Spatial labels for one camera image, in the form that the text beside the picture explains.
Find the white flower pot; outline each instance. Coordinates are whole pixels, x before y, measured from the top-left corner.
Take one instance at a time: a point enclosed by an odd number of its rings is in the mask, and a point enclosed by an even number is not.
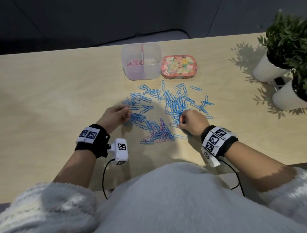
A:
[[[262,57],[258,65],[253,71],[253,76],[260,82],[271,82],[275,78],[281,77],[288,73],[289,69],[282,69],[273,65],[266,54]]]
[[[301,99],[294,92],[292,81],[289,81],[278,92],[274,93],[272,99],[276,107],[281,110],[293,110],[307,107],[307,101]]]

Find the white fuzzy sweater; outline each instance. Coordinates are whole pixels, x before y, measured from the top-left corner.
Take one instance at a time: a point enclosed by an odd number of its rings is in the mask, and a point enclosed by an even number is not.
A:
[[[259,205],[217,176],[173,163],[134,178],[96,209],[93,192],[38,184],[0,214],[0,232],[307,232],[307,172],[266,193]]]

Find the person's left hand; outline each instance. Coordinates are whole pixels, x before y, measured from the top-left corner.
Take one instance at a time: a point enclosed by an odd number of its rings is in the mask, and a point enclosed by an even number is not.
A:
[[[106,109],[102,117],[97,121],[96,124],[102,126],[107,134],[111,134],[118,126],[127,122],[131,115],[129,105],[117,105]]]

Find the fluffy sleeve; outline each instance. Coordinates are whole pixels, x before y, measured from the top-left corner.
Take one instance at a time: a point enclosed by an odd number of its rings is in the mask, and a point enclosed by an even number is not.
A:
[[[93,232],[97,225],[93,192],[73,184],[37,184],[0,214],[0,233]]]
[[[307,225],[307,171],[295,169],[291,182],[259,195],[270,209]]]

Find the wristband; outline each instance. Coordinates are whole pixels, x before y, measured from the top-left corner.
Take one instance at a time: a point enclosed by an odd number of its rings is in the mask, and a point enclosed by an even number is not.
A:
[[[109,149],[110,135],[106,130],[98,125],[93,124],[85,127],[76,140],[76,150],[89,150],[92,151],[96,158],[107,157],[107,150]]]
[[[215,157],[224,156],[231,145],[238,141],[233,132],[214,125],[207,127],[201,138],[204,149]]]

